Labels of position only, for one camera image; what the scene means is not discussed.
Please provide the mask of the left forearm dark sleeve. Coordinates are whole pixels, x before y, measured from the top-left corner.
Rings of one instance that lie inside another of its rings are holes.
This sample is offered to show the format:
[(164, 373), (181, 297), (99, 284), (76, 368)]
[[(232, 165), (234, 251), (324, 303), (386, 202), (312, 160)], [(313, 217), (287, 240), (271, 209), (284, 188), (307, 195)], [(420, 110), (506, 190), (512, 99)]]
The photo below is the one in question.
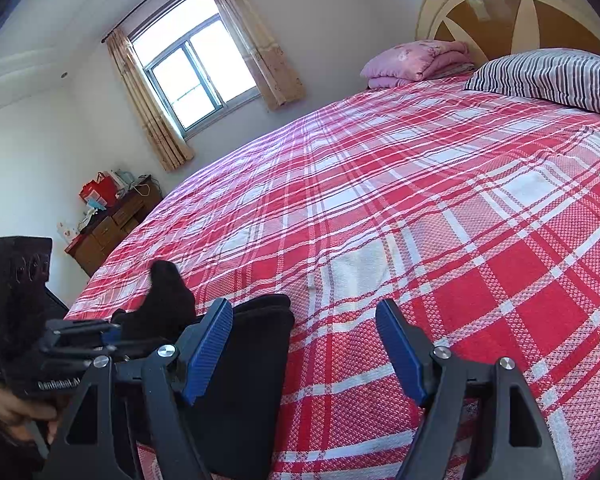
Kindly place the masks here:
[(43, 467), (35, 442), (15, 438), (0, 421), (0, 479), (35, 479)]

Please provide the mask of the person's left hand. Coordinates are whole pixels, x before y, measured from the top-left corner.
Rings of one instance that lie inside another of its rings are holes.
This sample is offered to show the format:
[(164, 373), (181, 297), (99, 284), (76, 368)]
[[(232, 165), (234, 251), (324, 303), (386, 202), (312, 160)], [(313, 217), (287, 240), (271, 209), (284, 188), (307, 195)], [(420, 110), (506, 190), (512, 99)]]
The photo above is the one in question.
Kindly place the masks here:
[(34, 435), (29, 422), (45, 422), (48, 444), (55, 440), (61, 416), (53, 405), (35, 400), (23, 400), (0, 384), (0, 423), (9, 437), (20, 442), (32, 442)]

